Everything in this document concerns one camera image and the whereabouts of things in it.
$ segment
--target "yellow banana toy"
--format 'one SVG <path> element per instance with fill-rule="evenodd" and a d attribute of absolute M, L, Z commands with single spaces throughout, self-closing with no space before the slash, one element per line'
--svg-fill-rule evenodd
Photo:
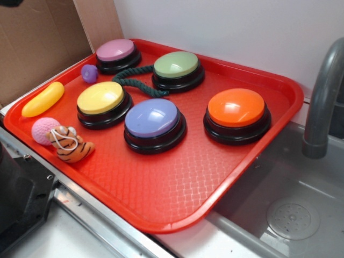
<path fill-rule="evenodd" d="M 50 109 L 63 95 L 65 87 L 61 82 L 53 82 L 40 94 L 30 100 L 21 110 L 23 117 L 35 117 Z"/>

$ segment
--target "pink ball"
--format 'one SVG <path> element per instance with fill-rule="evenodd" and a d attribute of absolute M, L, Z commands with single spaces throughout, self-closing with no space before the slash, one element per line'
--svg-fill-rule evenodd
<path fill-rule="evenodd" d="M 31 134 L 32 138 L 39 144 L 49 146 L 52 143 L 45 137 L 45 134 L 49 132 L 55 126 L 60 123 L 51 117 L 43 117 L 38 119 L 32 126 Z"/>

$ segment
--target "drain strainer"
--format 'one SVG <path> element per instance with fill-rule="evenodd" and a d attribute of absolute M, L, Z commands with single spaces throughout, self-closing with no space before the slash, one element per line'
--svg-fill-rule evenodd
<path fill-rule="evenodd" d="M 267 220 L 276 234 L 290 240 L 309 238 L 320 225 L 317 210 L 297 197 L 273 202 L 268 209 Z"/>

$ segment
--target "stuffed tiger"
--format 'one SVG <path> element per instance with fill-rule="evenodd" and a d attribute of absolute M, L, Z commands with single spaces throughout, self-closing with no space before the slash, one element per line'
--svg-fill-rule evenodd
<path fill-rule="evenodd" d="M 58 149 L 58 157 L 67 163 L 80 161 L 95 149 L 93 142 L 84 142 L 73 127 L 56 126 L 46 133 L 46 138 Z"/>

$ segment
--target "textured tray surface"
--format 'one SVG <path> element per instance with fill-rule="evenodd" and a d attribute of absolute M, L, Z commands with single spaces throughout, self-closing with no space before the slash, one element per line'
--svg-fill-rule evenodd
<path fill-rule="evenodd" d="M 144 40 L 133 41 L 142 53 L 139 66 L 152 65 L 162 55 L 178 50 Z M 177 147 L 165 153 L 141 155 L 131 151 L 123 138 L 124 122 L 99 131 L 81 126 L 77 120 L 76 100 L 90 84 L 82 80 L 80 71 L 84 64 L 95 64 L 95 55 L 53 79 L 64 84 L 65 93 L 51 109 L 34 118 L 21 116 L 23 106 L 49 82 L 13 106 L 5 116 L 5 126 L 138 229 L 148 233 L 180 230 L 207 214 L 303 103 L 302 90 L 288 78 L 198 57 L 205 68 L 204 82 L 191 91 L 166 97 L 185 115 L 188 132 Z M 152 86 L 151 76 L 135 78 Z M 97 82 L 110 81 L 112 77 L 100 75 Z M 230 88 L 258 92 L 271 112 L 271 129 L 254 144 L 224 146 L 205 135 L 203 115 L 209 100 Z M 126 87 L 126 90 L 134 104 L 149 99 L 138 89 Z M 60 161 L 53 147 L 41 146 L 31 137 L 31 127 L 41 117 L 53 117 L 62 125 L 75 127 L 85 141 L 96 144 L 95 152 L 79 163 Z"/>

